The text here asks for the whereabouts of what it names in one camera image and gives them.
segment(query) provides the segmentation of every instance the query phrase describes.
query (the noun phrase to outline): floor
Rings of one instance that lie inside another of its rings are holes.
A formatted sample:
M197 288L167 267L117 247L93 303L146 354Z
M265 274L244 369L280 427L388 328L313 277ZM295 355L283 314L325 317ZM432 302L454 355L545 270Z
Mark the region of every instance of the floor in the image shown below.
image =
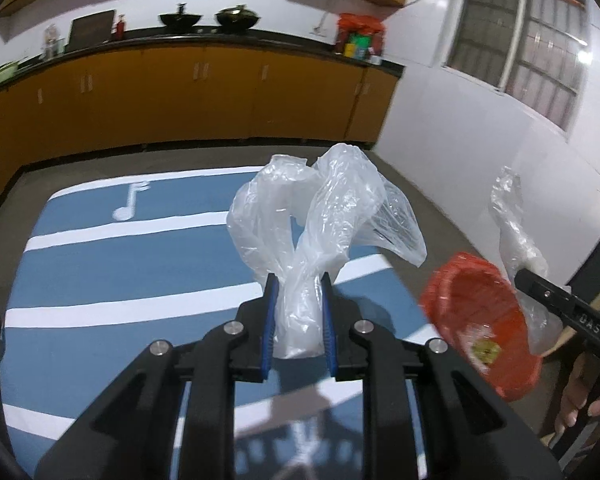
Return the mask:
M113 176L193 170L227 166L266 164L271 155L286 153L308 159L311 164L326 148L315 146L235 146L195 148L109 156L74 162L26 173L17 181L0 208L0 318L27 238L50 195L59 189ZM373 153L369 157L387 179L408 197L427 243L427 260L420 268L405 263L392 253L387 257L403 283L418 297L431 273L454 253L476 253L464 235L417 189ZM554 392L559 362L542 371L536 390L514 404L529 426L539 431Z

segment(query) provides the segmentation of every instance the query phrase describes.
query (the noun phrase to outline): black bowl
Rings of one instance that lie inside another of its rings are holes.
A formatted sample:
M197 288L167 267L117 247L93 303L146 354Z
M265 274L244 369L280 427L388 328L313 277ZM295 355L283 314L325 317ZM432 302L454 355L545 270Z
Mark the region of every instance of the black bowl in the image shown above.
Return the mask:
M232 16L218 12L216 21L220 24L222 32L235 34L236 32L244 32L248 28L253 27L260 18L257 16Z
M164 23L167 30L173 32L189 32L191 28L202 18L200 14L161 14L160 21Z

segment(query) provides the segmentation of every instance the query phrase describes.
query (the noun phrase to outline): black countertop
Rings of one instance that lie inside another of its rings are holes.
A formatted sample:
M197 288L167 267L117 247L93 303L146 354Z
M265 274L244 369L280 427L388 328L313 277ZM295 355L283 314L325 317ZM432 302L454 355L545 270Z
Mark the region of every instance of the black countertop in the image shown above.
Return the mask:
M279 34L266 30L248 30L244 34L223 34L217 27L194 27L191 34L173 34L164 27L138 28L125 32L125 39L119 41L108 41L100 45L67 52L62 56L51 60L41 60L37 57L20 63L16 75L9 80L0 83L0 90L10 86L19 79L22 79L32 73L44 70L57 63L77 59L83 56L90 56L99 52L115 50L119 48L152 46L169 43L203 43L203 44L238 44L245 46L261 47L267 50L288 50L299 54L312 54L327 59L335 59L343 63L349 63L361 67L373 67L389 74L401 77L404 67L390 61L383 61L381 65L371 65L365 61L352 59L333 52L333 45L321 41L308 40L299 36L288 34Z

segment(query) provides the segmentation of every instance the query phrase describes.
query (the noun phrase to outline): clear plastic bag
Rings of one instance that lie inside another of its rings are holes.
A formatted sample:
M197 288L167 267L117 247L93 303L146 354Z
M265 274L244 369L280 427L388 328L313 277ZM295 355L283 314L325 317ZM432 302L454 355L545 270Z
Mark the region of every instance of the clear plastic bag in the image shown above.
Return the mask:
M304 225L294 247L291 217ZM264 286L280 280L274 355L317 356L322 344L320 278L334 282L352 244L387 248L419 266L427 256L405 195L355 146L336 144L312 167L275 155L236 194L227 228L243 261Z
M526 268L546 278L549 266L534 241L522 227L523 203L520 176L511 168L502 168L500 176L491 189L491 213L500 228L500 257L513 283L516 273ZM525 316L529 351L540 355L554 346L562 322L545 306L516 291L518 304Z

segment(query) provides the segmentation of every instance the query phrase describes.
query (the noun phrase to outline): window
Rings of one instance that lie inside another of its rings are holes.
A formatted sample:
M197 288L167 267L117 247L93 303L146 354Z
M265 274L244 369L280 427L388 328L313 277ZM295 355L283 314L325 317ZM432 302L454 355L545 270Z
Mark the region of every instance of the window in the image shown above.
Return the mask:
M590 62L584 0L464 0L448 65L565 128Z

